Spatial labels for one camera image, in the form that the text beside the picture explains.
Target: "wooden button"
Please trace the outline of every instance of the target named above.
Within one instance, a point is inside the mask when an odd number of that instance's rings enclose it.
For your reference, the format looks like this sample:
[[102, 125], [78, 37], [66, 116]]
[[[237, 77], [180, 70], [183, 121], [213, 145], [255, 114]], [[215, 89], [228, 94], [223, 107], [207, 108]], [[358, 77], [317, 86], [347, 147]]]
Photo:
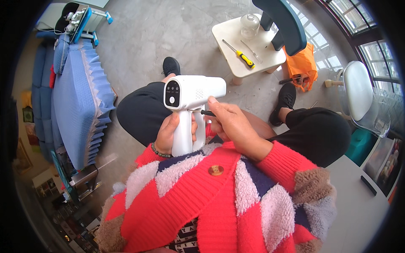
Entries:
[[219, 176], [219, 175], [222, 175], [222, 173], [224, 172], [224, 168], [219, 165], [213, 165], [213, 166], [209, 167], [208, 172], [212, 176]]

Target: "yellow-handled screwdriver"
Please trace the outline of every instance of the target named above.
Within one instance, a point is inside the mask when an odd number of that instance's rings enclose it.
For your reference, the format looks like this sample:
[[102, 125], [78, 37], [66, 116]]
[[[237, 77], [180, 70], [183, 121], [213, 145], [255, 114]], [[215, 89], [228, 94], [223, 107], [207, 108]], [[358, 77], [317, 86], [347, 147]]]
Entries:
[[228, 44], [228, 42], [226, 42], [225, 40], [222, 40], [223, 43], [227, 44], [228, 47], [232, 48], [233, 51], [235, 51], [236, 55], [239, 56], [244, 62], [246, 62], [247, 66], [249, 68], [254, 68], [255, 65], [254, 63], [249, 60], [241, 51], [236, 50], [235, 48], [233, 48], [231, 45]]

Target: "black sneaker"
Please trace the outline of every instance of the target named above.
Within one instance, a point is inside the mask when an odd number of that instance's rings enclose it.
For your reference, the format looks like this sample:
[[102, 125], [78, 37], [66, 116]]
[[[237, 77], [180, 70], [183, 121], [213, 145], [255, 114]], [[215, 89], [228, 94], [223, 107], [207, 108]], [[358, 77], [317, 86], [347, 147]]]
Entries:
[[181, 75], [180, 74], [180, 64], [175, 58], [166, 57], [163, 61], [162, 74], [164, 74], [165, 76], [168, 76], [171, 73], [176, 74], [176, 76]]
[[292, 109], [295, 103], [295, 98], [297, 97], [297, 91], [292, 83], [286, 83], [279, 92], [279, 101], [276, 105], [276, 109], [270, 114], [269, 122], [273, 126], [280, 126], [283, 122], [278, 118], [281, 107], [287, 107]]

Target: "left hand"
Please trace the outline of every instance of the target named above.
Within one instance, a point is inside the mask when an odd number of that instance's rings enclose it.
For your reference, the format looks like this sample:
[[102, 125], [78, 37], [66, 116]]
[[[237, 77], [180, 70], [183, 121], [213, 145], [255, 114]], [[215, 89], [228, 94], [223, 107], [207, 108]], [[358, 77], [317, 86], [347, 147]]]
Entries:
[[[155, 149], [162, 154], [172, 154], [172, 146], [173, 146], [173, 134], [179, 125], [180, 118], [177, 112], [173, 112], [171, 115], [167, 116], [162, 125], [160, 126], [158, 137], [155, 141]], [[191, 134], [193, 142], [197, 140], [196, 137], [196, 130], [197, 130], [197, 122], [194, 114], [191, 116]]]

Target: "black pants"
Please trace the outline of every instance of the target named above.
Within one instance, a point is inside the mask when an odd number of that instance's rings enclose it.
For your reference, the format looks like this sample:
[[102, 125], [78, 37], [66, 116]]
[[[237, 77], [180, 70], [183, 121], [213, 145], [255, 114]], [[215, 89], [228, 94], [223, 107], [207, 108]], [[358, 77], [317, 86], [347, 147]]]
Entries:
[[[163, 88], [163, 82], [150, 83], [127, 95], [117, 107], [121, 126], [145, 146], [156, 140], [160, 125], [172, 113], [163, 105]], [[350, 126], [331, 110], [294, 110], [287, 114], [286, 124], [290, 130], [269, 141], [288, 146], [318, 166], [328, 166], [349, 148]]]

